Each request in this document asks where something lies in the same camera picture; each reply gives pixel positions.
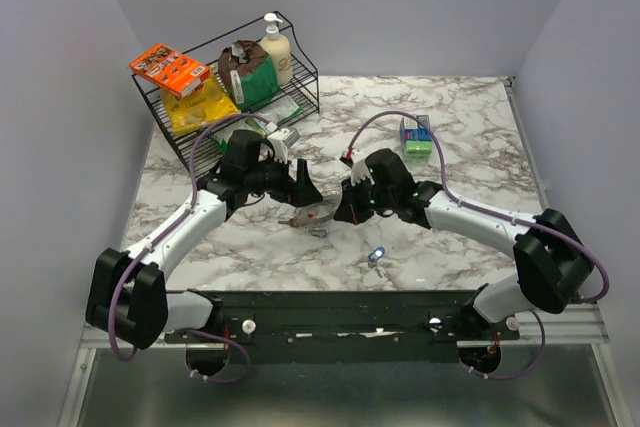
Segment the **metal disc with key rings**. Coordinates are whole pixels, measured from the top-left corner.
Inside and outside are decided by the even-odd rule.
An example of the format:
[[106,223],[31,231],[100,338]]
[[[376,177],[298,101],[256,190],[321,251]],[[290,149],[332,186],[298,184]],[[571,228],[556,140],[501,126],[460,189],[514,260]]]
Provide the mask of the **metal disc with key rings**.
[[333,220],[342,194],[338,191],[327,192],[323,194],[323,198],[320,203],[298,208],[292,217],[281,219],[278,223],[320,238],[317,231],[325,229],[328,233],[327,224]]

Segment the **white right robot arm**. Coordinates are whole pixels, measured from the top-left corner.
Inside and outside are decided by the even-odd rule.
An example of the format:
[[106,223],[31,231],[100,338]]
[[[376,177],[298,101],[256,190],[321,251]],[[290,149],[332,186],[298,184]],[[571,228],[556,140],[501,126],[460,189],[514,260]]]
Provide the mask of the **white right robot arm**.
[[382,149],[353,165],[341,183],[334,218],[358,225],[387,213],[405,223],[467,237],[514,261],[515,274],[478,288],[461,308],[461,329],[474,339],[516,313],[563,312],[594,269],[560,212],[516,215],[455,200],[441,184],[416,181],[397,154]]

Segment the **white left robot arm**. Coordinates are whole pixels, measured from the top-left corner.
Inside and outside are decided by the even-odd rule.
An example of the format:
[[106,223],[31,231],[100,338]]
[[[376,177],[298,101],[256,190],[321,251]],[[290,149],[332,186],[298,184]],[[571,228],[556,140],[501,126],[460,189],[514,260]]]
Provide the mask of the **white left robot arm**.
[[104,250],[97,258],[85,319],[135,350],[150,347],[164,332],[185,330],[201,342],[222,327],[220,302],[211,294],[170,293],[166,282],[183,259],[214,229],[244,207],[249,196],[268,194],[294,207],[322,201],[305,160],[291,163],[294,129],[266,137],[246,129],[233,132],[214,168],[193,184],[191,196],[155,231],[131,247]]

